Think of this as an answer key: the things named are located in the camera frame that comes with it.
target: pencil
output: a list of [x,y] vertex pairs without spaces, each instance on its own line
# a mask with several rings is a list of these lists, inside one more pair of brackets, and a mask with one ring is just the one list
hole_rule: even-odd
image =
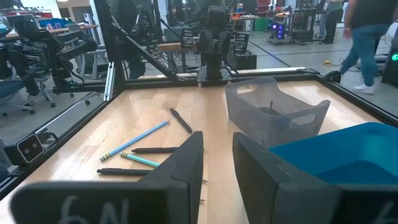
[[190,133],[192,134],[192,129],[191,127],[187,124],[187,122],[184,121],[184,119],[182,119],[182,117],[180,116],[180,114],[173,108],[170,108],[170,111],[172,113],[172,115],[177,119],[177,121],[179,121],[179,123]]
[[120,168],[103,168],[97,170],[97,173],[103,175],[128,175],[128,176],[145,176],[149,172],[150,170],[120,169]]
[[152,166],[152,167],[158,167],[160,165],[160,164],[158,164],[156,162],[152,162],[152,161],[149,161],[147,159],[144,159],[144,158],[141,158],[141,157],[138,157],[138,156],[134,156],[132,154],[127,154],[125,152],[120,153],[120,156],[124,157],[126,159],[130,159],[132,161],[137,161],[137,162],[140,162],[140,163],[143,163],[143,164],[147,164],[148,166]]
[[131,152],[135,152],[136,154],[145,154],[145,153],[173,153],[176,151],[178,147],[153,147],[153,148],[137,148],[132,149]]
[[169,123],[169,121],[164,121],[164,122],[158,124],[157,126],[153,127],[152,129],[150,129],[150,130],[144,132],[143,134],[138,135],[137,137],[135,137],[134,139],[132,139],[132,140],[130,140],[129,142],[125,143],[124,145],[120,146],[119,148],[117,148],[117,149],[111,151],[111,152],[108,153],[108,154],[103,155],[103,156],[100,158],[100,161],[103,162],[103,161],[109,159],[111,156],[113,156],[113,155],[115,155],[115,154],[121,152],[123,149],[125,149],[125,148],[131,146],[132,144],[134,144],[134,143],[136,143],[136,142],[138,142],[139,140],[141,140],[141,139],[143,139],[144,137],[148,136],[150,133],[153,133],[154,131],[158,130],[159,128],[165,126],[165,125],[168,124],[168,123]]

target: blue plastic container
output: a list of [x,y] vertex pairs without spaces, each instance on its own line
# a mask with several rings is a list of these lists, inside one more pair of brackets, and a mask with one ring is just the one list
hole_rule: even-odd
[[398,129],[365,123],[269,150],[330,184],[398,184]]

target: white sneaker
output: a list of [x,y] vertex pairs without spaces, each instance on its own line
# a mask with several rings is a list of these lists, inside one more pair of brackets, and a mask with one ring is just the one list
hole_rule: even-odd
[[358,93],[365,93],[369,95],[374,94],[374,85],[373,86],[366,86],[365,84],[362,84],[360,86],[354,86],[354,91],[357,91]]

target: black marker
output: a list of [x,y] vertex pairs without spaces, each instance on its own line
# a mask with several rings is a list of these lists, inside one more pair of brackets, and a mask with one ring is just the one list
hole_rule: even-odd
[[192,134],[192,129],[191,127],[185,122],[180,114],[173,108],[170,108],[170,111],[172,112],[173,116],[180,122],[180,124],[190,133]]
[[139,176],[139,177],[143,177],[149,172],[150,170],[119,169],[119,168],[104,168],[97,170],[97,173],[103,175],[128,175],[128,176]]
[[137,148],[132,149],[132,152],[137,154],[145,154],[145,153],[173,153],[176,151],[178,147],[152,147],[152,148]]

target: clear plastic bin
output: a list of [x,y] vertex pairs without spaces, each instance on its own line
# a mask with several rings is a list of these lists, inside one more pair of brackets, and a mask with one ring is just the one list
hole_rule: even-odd
[[365,123],[270,148],[329,184],[398,184],[398,129]]
[[316,136],[330,105],[306,104],[267,77],[228,84],[225,93],[229,119],[264,147]]

